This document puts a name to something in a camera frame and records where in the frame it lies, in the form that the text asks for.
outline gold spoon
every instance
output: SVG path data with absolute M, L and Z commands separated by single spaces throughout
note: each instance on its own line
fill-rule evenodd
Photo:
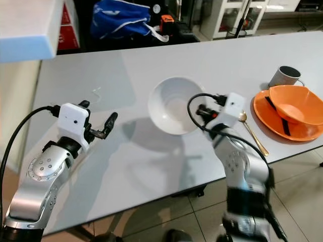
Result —
M 245 125 L 246 129 L 249 131 L 249 133 L 251 134 L 251 136 L 255 140 L 255 142 L 256 142 L 257 146 L 259 147 L 260 151 L 262 152 L 262 154 L 264 156 L 268 156 L 269 152 L 264 148 L 264 146 L 261 144 L 259 139 L 256 137 L 256 134 L 249 127 L 249 125 L 247 123 L 247 114 L 246 114 L 245 111 L 243 111 L 243 113 L 240 114 L 239 121 L 242 122 Z

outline tile floor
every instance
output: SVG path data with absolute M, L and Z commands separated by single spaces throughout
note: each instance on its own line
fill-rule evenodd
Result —
M 323 241 L 323 148 L 272 164 L 276 188 L 271 195 L 274 212 L 289 242 Z M 112 231 L 125 242 L 161 242 L 171 228 L 184 230 L 196 242 L 212 242 L 226 209 L 225 179 L 209 184 L 205 195 L 165 198 L 85 225 L 93 234 Z M 280 241 L 271 231 L 273 242 Z M 42 241 L 80 242 L 67 232 Z

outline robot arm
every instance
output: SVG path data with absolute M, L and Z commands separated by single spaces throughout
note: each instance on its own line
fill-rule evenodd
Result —
M 287 241 L 268 200 L 270 188 L 274 185 L 273 172 L 265 160 L 253 153 L 250 143 L 231 128 L 240 117 L 244 98 L 235 93 L 208 96 L 220 105 L 220 112 L 200 105 L 196 114 L 202 117 L 204 126 L 196 123 L 189 110 L 194 97 L 189 101 L 188 111 L 193 122 L 208 131 L 207 136 L 227 177 L 227 210 L 223 216 L 226 234 L 217 241 L 270 242 L 270 224 L 278 238 Z
M 105 139 L 118 116 L 113 113 L 102 131 L 91 129 L 89 102 L 56 106 L 59 140 L 48 142 L 40 156 L 29 163 L 26 176 L 6 214 L 1 241 L 41 241 L 61 186 L 81 152 L 95 137 Z

